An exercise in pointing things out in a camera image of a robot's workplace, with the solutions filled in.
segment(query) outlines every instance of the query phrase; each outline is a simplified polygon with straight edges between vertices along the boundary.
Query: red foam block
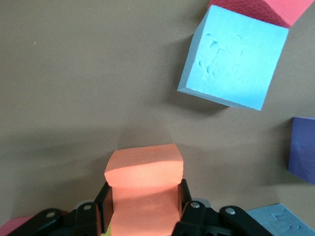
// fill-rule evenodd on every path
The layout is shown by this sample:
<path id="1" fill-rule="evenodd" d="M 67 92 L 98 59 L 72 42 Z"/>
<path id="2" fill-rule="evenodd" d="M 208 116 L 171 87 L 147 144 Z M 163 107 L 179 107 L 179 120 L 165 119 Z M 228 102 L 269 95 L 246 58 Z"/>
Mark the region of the red foam block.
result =
<path id="1" fill-rule="evenodd" d="M 23 225 L 25 222 L 27 222 L 31 218 L 32 216 L 28 216 L 28 217 L 15 218 L 15 219 L 9 220 L 8 222 L 6 222 L 4 225 L 0 227 L 0 236 L 8 235 L 13 230 Z"/>
<path id="2" fill-rule="evenodd" d="M 314 0 L 212 0 L 211 5 L 289 28 Z"/>

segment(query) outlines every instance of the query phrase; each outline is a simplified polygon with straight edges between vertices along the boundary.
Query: yellow object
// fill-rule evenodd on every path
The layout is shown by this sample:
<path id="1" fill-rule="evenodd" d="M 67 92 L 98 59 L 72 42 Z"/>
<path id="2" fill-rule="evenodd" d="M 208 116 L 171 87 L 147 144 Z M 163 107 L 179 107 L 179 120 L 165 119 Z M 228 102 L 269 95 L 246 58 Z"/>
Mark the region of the yellow object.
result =
<path id="1" fill-rule="evenodd" d="M 112 229 L 110 227 L 110 224 L 109 224 L 109 226 L 107 228 L 106 233 L 105 234 L 101 234 L 101 236 L 112 236 Z"/>

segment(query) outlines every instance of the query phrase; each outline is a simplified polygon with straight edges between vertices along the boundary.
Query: sponge block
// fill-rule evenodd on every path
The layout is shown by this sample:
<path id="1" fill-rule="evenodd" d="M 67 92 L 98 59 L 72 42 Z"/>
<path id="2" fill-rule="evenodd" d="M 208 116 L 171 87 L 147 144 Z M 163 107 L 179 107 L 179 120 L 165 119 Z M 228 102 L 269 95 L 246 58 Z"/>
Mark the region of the sponge block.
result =
<path id="1" fill-rule="evenodd" d="M 114 151 L 105 178 L 117 188 L 175 186 L 182 181 L 183 166 L 175 144 L 128 148 Z"/>
<path id="2" fill-rule="evenodd" d="M 282 204 L 247 210 L 274 236 L 315 236 L 315 232 Z"/>
<path id="3" fill-rule="evenodd" d="M 289 171 L 315 185 L 315 118 L 293 118 Z"/>
<path id="4" fill-rule="evenodd" d="M 178 91 L 261 110 L 288 29 L 212 5 L 191 42 Z"/>
<path id="5" fill-rule="evenodd" d="M 221 6 L 258 20 L 289 28 L 313 2 L 314 0 L 212 0 L 208 7 Z"/>
<path id="6" fill-rule="evenodd" d="M 21 218 L 15 218 L 15 219 L 9 220 L 8 222 L 6 222 L 4 225 L 0 227 L 0 236 L 8 235 L 13 230 L 20 227 L 31 218 L 32 216 L 28 216 L 28 217 L 21 217 Z"/>
<path id="7" fill-rule="evenodd" d="M 115 236 L 166 236 L 180 220 L 183 158 L 175 144 L 116 150 L 105 178 L 113 190 Z"/>

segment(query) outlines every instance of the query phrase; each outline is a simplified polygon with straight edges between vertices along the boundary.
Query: cube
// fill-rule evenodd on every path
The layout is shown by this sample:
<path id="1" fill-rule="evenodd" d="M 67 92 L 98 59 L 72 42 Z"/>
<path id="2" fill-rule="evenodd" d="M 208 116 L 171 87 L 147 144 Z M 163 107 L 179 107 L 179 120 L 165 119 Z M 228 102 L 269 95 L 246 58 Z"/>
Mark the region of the cube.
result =
<path id="1" fill-rule="evenodd" d="M 212 5 L 194 33 L 177 91 L 261 110 L 287 34 Z"/>
<path id="2" fill-rule="evenodd" d="M 0 227 L 0 236 L 8 235 L 13 230 L 17 229 L 31 218 L 32 216 L 28 216 L 9 220 Z"/>
<path id="3" fill-rule="evenodd" d="M 282 204 L 246 211 L 273 236 L 315 236 L 315 232 Z"/>
<path id="4" fill-rule="evenodd" d="M 289 28 L 313 2 L 314 0 L 212 0 L 208 7 L 221 6 L 258 20 Z"/>
<path id="5" fill-rule="evenodd" d="M 289 171 L 315 185 L 315 118 L 293 118 Z"/>

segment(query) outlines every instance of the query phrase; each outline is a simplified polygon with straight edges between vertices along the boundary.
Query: purple foam block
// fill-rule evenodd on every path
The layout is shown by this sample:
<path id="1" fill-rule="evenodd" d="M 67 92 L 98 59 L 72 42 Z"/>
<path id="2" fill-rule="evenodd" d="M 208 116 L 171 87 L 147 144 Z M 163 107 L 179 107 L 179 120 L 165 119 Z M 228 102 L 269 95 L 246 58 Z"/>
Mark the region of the purple foam block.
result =
<path id="1" fill-rule="evenodd" d="M 293 118 L 289 171 L 315 185 L 315 118 Z"/>

